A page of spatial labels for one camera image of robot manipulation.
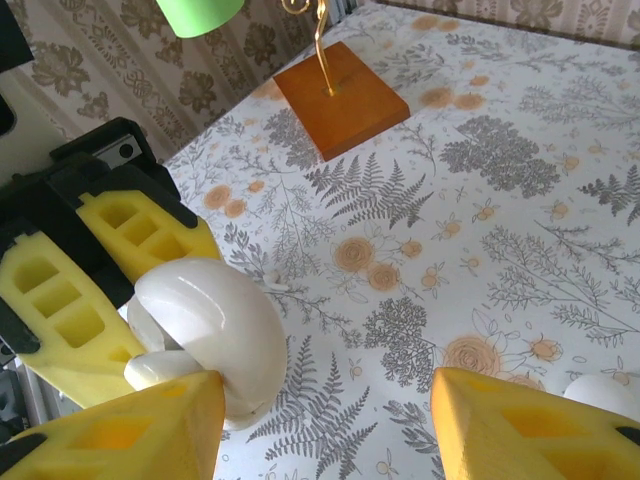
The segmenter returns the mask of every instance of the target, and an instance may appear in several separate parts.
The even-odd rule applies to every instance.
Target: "wooden block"
[[[409,106],[344,43],[331,45],[325,55],[338,84],[333,97],[315,55],[275,81],[328,161],[409,118]]]

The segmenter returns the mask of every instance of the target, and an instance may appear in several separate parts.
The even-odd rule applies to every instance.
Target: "fern print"
[[[445,65],[444,57],[437,53],[434,47],[422,43],[402,53],[387,55],[383,60],[373,64],[379,75],[395,73],[391,88],[396,91],[415,84],[424,84]]]
[[[375,153],[372,153],[364,169],[359,157],[355,157],[345,171],[344,158],[335,166],[327,165],[305,175],[316,189],[316,194],[324,192],[321,201],[327,201],[326,208],[342,205],[332,218],[353,214],[347,222],[355,225],[365,220],[389,220],[389,228],[402,219],[411,227],[420,220],[420,209],[433,195],[418,196],[426,174],[413,185],[405,187],[405,176],[397,161],[393,161],[393,172],[384,179],[382,168]]]
[[[293,286],[286,292],[266,291],[267,295],[278,304],[280,311],[286,317],[290,308],[295,307],[302,314],[302,323],[317,322],[324,334],[338,332],[346,348],[357,348],[362,344],[362,333],[351,328],[353,321],[342,314],[328,312],[325,304],[329,297],[308,297],[309,287]]]
[[[595,184],[590,183],[579,190],[592,197],[599,197],[600,205],[611,204],[611,213],[614,217],[630,207],[627,225],[631,225],[631,222],[640,217],[640,174],[638,174],[637,165],[633,165],[627,172],[624,185],[611,174],[608,183],[597,179]]]
[[[535,158],[540,149],[521,137],[512,122],[482,115],[456,130],[464,140],[448,143],[440,157],[452,173],[478,170],[494,190],[520,187],[524,198],[546,195],[560,181],[556,166]]]
[[[264,129],[271,130],[269,140],[273,145],[288,149],[288,167],[308,170],[318,163],[318,150],[293,110],[283,109],[272,115]]]
[[[430,416],[428,410],[425,413],[420,406],[413,402],[401,404],[395,400],[389,401],[382,408],[391,413],[393,423],[404,427],[402,429],[402,434],[405,437],[404,443],[418,453],[431,454],[438,451],[438,442],[427,428]]]
[[[225,227],[223,238],[234,247],[228,262],[250,277],[262,280],[265,267],[269,263],[269,255],[262,250],[260,244],[251,243],[247,232],[238,230],[238,226],[231,222]]]
[[[591,227],[563,228],[545,226],[535,221],[547,233],[556,237],[556,245],[565,252],[571,260],[581,263],[586,257],[598,258],[602,266],[607,270],[620,274],[622,265],[640,265],[640,249],[631,252],[622,250],[623,242],[618,237],[613,237],[607,242],[593,242],[587,240]]]
[[[590,122],[599,130],[637,130],[640,99],[621,94],[616,98],[607,85],[590,76],[568,82],[562,92],[542,86],[527,87],[519,109],[551,123]]]
[[[319,272],[320,260],[314,250],[335,233],[328,218],[314,213],[307,188],[289,185],[284,176],[265,190],[257,213],[269,215],[271,229],[276,233],[272,258],[282,273],[290,279]]]
[[[242,138],[245,132],[245,126],[242,122],[237,122],[233,115],[228,114],[216,122],[216,133],[224,137]]]
[[[378,311],[367,317],[365,348],[384,347],[381,365],[387,380],[397,380],[401,387],[417,383],[420,393],[427,393],[433,381],[435,345],[422,338],[427,312],[409,297],[380,302]]]
[[[318,461],[316,479],[332,465],[339,464],[338,476],[344,480],[358,471],[355,459],[377,422],[362,428],[353,424],[364,408],[369,387],[350,405],[344,407],[341,394],[342,376],[335,354],[331,356],[329,374],[322,385],[316,379],[316,362],[311,352],[311,336],[302,341],[295,359],[291,359],[291,337],[287,338],[289,354],[287,377],[271,410],[271,417],[260,425],[247,443],[266,436],[279,438],[265,453],[266,460],[284,455],[299,455]]]
[[[551,50],[558,44],[557,39],[519,30],[506,31],[504,42],[477,40],[471,35],[450,33],[447,35],[447,43],[459,46],[462,55],[479,57],[483,60],[500,63],[505,67],[526,67],[536,73],[541,73],[544,68],[557,69],[560,73],[599,70],[612,77],[626,73],[624,68],[600,60],[581,61],[578,54],[560,57],[555,51]],[[516,48],[522,50],[525,55],[517,52]]]
[[[640,279],[625,277],[622,285],[616,280],[611,282],[611,289],[615,292],[616,298],[629,302],[631,311],[636,315],[640,315]]]
[[[415,145],[418,148],[413,148],[412,150],[408,150],[407,153],[413,153],[414,155],[418,155],[425,160],[429,161],[433,166],[433,174],[436,174],[436,160],[433,155],[433,151],[435,150],[436,144],[436,136],[429,135],[427,138],[423,138],[422,136],[422,124],[419,123],[416,128],[411,128],[408,125],[400,124],[396,129],[402,132],[404,135],[400,138],[400,140],[407,140]]]
[[[610,293],[601,281],[578,263],[562,265],[561,257],[540,237],[523,237],[497,226],[482,238],[482,245],[491,260],[504,265],[499,281],[489,283],[494,305],[525,310],[529,304],[553,304],[553,318],[584,330],[587,338],[605,347],[616,347],[625,334],[640,333],[609,313]],[[610,324],[602,324],[604,319]]]

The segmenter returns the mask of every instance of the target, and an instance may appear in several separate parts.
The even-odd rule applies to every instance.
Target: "green object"
[[[176,36],[197,37],[227,23],[244,0],[157,0]]]

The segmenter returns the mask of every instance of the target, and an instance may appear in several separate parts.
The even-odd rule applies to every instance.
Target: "gray leaf pattern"
[[[592,197],[599,197],[600,205],[611,204],[611,213],[614,217],[618,212],[630,207],[631,213],[627,217],[627,225],[631,225],[631,222],[640,217],[640,174],[638,174],[637,165],[632,166],[627,172],[624,185],[612,174],[609,175],[608,183],[605,184],[597,179],[595,184],[590,183],[580,191]]]
[[[540,149],[511,122],[483,115],[457,131],[465,140],[447,144],[441,156],[453,173],[479,170],[496,191],[520,187],[524,198],[545,195],[560,180],[555,165],[534,158]]]
[[[640,122],[640,98],[616,98],[605,83],[585,75],[570,80],[558,94],[547,87],[527,87],[519,108],[552,123],[589,120],[599,130],[637,128]]]
[[[500,41],[478,40],[470,35],[453,33],[447,35],[449,45],[460,47],[462,55],[481,58],[482,60],[499,63],[507,67],[521,66],[538,73],[541,73],[545,68],[551,68],[558,72],[599,70],[611,76],[623,75],[627,71],[619,65],[612,65],[603,60],[581,60],[578,54],[560,57],[552,51],[542,52],[549,47],[557,45],[558,42],[558,40],[544,35],[514,30],[507,31],[505,40],[507,45],[522,50],[524,55],[513,49],[506,49],[504,43]]]
[[[340,159],[332,169],[329,165],[306,174],[316,194],[324,192],[321,200],[327,200],[326,208],[342,204],[333,214],[333,218],[351,214],[349,225],[371,219],[388,219],[389,228],[402,219],[411,227],[420,220],[420,209],[433,195],[417,196],[424,184],[426,174],[409,187],[405,187],[405,175],[397,161],[393,161],[393,172],[384,179],[376,156],[372,153],[364,169],[360,167],[360,159],[355,157],[345,170],[344,158]]]
[[[314,458],[317,460],[316,478],[337,463],[340,466],[337,478],[344,480],[358,470],[355,464],[358,450],[377,426],[376,422],[366,427],[354,427],[367,403],[369,387],[358,400],[344,406],[342,376],[335,354],[331,357],[326,380],[320,383],[315,375],[311,337],[302,341],[294,359],[291,358],[291,343],[289,337],[290,358],[285,387],[278,394],[271,417],[249,435],[247,442],[278,435],[279,439],[265,453],[266,460],[284,455]]]
[[[376,72],[385,75],[395,73],[392,88],[400,90],[416,84],[424,84],[443,66],[445,60],[435,48],[422,44],[402,53],[394,53],[374,64]]]
[[[592,341],[615,347],[628,333],[640,331],[609,313],[609,290],[586,267],[565,267],[540,237],[521,236],[498,226],[482,239],[489,257],[502,265],[499,281],[489,284],[495,305],[526,309],[553,304],[560,323],[585,331]],[[609,322],[602,324],[601,318]]]
[[[428,427],[427,418],[431,416],[430,412],[425,412],[413,402],[401,404],[396,400],[389,401],[383,408],[391,413],[393,423],[402,425],[404,443],[418,453],[430,454],[438,451],[438,442],[429,432],[429,430],[433,430]]]
[[[280,110],[264,128],[271,130],[269,140],[273,145],[288,149],[287,166],[308,170],[318,163],[318,151],[293,110]]]
[[[352,328],[353,321],[345,315],[330,312],[326,304],[330,298],[325,296],[309,297],[309,287],[293,287],[287,292],[268,291],[267,294],[280,307],[282,314],[289,315],[290,307],[302,314],[302,323],[318,323],[320,331],[329,334],[337,331],[345,348],[357,348],[362,344],[362,333]]]
[[[402,387],[415,381],[417,390],[431,389],[434,368],[434,344],[422,338],[427,312],[409,297],[380,303],[380,310],[367,317],[365,348],[386,348],[381,365],[387,380],[397,380]]]

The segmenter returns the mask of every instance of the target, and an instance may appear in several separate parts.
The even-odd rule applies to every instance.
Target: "floral tablecloth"
[[[409,120],[321,163],[270,80],[168,163],[226,261],[291,286],[286,385],[215,478],[443,479],[440,365],[640,393],[640,53],[378,5],[337,40]]]

